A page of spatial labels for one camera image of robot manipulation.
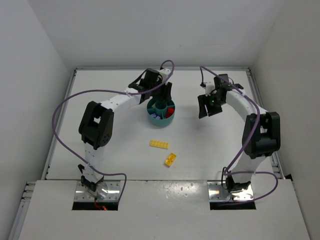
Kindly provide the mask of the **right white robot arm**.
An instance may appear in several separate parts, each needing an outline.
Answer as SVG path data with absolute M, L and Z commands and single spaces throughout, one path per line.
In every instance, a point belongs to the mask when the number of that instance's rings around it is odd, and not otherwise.
M 242 147 L 231 163 L 222 170 L 229 193 L 246 190 L 259 165 L 281 147 L 280 115 L 260 107 L 244 88 L 229 81 L 227 74 L 216 75 L 213 81 L 202 81 L 205 93 L 198 96 L 200 119 L 232 107 L 244 121 Z

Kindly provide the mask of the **yellow lego plate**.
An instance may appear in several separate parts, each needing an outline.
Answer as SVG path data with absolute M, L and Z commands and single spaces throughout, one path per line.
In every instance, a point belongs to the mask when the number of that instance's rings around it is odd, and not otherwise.
M 158 141 L 158 140 L 150 140 L 149 146 L 167 150 L 169 148 L 169 143 L 164 141 Z

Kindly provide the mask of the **red arch lego brick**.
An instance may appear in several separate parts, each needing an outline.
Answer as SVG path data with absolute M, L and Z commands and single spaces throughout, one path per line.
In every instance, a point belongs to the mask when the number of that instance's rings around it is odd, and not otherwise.
M 175 112 L 175 109 L 173 107 L 169 107 L 167 109 L 167 112 L 166 112 L 166 118 L 170 118 Z

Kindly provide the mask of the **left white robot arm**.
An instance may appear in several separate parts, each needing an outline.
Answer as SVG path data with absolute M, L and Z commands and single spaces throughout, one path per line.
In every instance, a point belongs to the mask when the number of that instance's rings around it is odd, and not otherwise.
M 171 106 L 172 83 L 168 81 L 171 75 L 172 71 L 167 68 L 148 68 L 131 82 L 123 93 L 102 102 L 90 101 L 87 104 L 78 132 L 84 143 L 84 159 L 88 167 L 80 164 L 78 168 L 82 174 L 80 181 L 88 190 L 96 192 L 104 180 L 98 165 L 104 158 L 105 146 L 111 140 L 115 114 L 146 100 Z

